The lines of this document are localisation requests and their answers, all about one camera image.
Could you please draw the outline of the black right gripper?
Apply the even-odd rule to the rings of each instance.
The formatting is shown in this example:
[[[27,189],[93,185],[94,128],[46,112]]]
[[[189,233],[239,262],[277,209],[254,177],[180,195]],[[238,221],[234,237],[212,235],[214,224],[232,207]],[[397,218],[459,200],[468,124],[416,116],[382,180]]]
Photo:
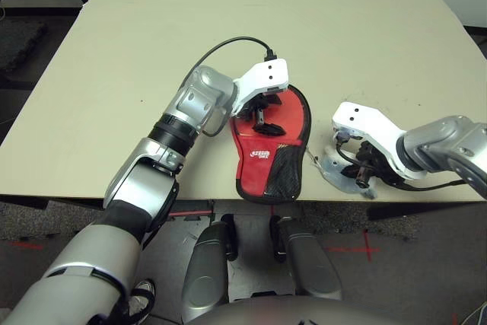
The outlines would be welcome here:
[[[368,188],[372,177],[379,178],[388,186],[399,185],[399,175],[391,168],[386,157],[370,142],[362,142],[355,157],[360,166],[345,166],[341,174],[345,177],[356,177],[355,182],[359,187]]]

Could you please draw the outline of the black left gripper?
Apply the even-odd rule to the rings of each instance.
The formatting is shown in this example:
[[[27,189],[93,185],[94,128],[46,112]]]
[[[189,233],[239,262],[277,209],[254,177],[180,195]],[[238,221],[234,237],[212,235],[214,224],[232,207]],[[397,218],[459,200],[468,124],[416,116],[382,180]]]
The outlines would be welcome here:
[[[264,110],[268,106],[282,105],[282,101],[277,94],[258,94],[246,102],[238,117],[247,122],[254,121],[253,130],[262,135],[284,135],[285,130],[274,123],[264,123]]]

